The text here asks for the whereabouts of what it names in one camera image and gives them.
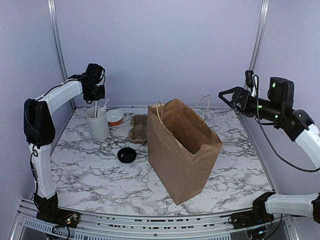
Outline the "cardboard cup carrier tray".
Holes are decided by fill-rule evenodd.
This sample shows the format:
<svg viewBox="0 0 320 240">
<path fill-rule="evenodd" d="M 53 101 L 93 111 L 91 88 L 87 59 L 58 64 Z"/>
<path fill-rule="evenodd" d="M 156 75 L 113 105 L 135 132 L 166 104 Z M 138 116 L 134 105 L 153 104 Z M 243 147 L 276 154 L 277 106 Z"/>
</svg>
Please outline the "cardboard cup carrier tray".
<svg viewBox="0 0 320 240">
<path fill-rule="evenodd" d="M 130 119 L 132 128 L 128 132 L 128 139 L 133 144 L 144 145 L 148 140 L 148 116 L 146 114 L 136 114 Z"/>
</svg>

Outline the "brown paper bag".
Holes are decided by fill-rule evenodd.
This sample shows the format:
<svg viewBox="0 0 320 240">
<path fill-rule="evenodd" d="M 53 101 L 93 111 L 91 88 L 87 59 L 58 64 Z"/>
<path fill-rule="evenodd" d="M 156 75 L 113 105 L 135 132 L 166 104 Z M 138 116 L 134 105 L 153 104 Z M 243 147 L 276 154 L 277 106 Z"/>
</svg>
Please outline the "brown paper bag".
<svg viewBox="0 0 320 240">
<path fill-rule="evenodd" d="M 148 161 L 176 205 L 202 192 L 222 145 L 205 119 L 181 100 L 148 106 Z"/>
</svg>

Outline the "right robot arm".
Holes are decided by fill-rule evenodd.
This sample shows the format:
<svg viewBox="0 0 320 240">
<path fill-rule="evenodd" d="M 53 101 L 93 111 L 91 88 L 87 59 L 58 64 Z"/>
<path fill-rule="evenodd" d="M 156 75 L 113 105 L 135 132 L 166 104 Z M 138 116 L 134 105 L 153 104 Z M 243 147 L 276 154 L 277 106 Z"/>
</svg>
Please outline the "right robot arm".
<svg viewBox="0 0 320 240">
<path fill-rule="evenodd" d="M 281 77 L 271 77 L 268 98 L 259 98 L 259 77 L 249 74 L 246 77 L 248 90 L 234 87 L 221 91 L 218 97 L 230 108 L 258 121 L 267 120 L 276 129 L 282 129 L 290 140 L 296 143 L 312 161 L 315 169 L 295 169 L 305 173 L 320 170 L 320 130 L 312 118 L 302 109 L 293 109 L 294 82 Z M 319 193 L 305 195 L 283 195 L 267 192 L 256 198 L 247 219 L 258 224 L 267 215 L 287 214 L 308 217 L 320 221 Z"/>
</svg>

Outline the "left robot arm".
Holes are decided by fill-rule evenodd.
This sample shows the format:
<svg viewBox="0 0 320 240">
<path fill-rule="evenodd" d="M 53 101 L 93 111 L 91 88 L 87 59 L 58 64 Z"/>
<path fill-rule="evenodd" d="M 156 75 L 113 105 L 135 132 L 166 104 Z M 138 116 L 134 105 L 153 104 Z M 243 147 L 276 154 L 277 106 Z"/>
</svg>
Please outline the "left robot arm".
<svg viewBox="0 0 320 240">
<path fill-rule="evenodd" d="M 105 98 L 105 69 L 88 64 L 82 74 L 74 74 L 48 92 L 24 102 L 23 131 L 30 150 L 30 167 L 35 181 L 34 201 L 39 212 L 53 223 L 63 219 L 51 173 L 51 148 L 56 137 L 53 113 L 74 97 L 83 96 L 91 104 Z"/>
</svg>

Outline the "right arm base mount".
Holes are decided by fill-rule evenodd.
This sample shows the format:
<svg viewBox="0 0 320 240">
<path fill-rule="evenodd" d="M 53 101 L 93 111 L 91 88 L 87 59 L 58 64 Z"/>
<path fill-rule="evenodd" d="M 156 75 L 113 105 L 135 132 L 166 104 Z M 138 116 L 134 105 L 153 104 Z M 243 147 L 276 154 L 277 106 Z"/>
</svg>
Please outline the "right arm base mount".
<svg viewBox="0 0 320 240">
<path fill-rule="evenodd" d="M 274 215 L 267 213 L 265 203 L 275 192 L 266 192 L 252 202 L 252 209 L 233 213 L 228 219 L 228 223 L 233 225 L 235 230 L 253 227 L 274 221 Z"/>
</svg>

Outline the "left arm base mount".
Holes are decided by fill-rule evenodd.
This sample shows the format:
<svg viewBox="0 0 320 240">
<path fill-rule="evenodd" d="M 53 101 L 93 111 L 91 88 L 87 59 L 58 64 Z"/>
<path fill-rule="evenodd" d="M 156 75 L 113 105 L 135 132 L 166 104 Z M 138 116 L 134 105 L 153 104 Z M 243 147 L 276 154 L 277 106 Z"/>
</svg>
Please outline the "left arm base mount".
<svg viewBox="0 0 320 240">
<path fill-rule="evenodd" d="M 80 213 L 59 208 L 57 194 L 50 198 L 40 197 L 35 194 L 33 201 L 37 208 L 37 219 L 57 224 L 59 226 L 67 226 L 71 228 L 77 227 Z"/>
</svg>

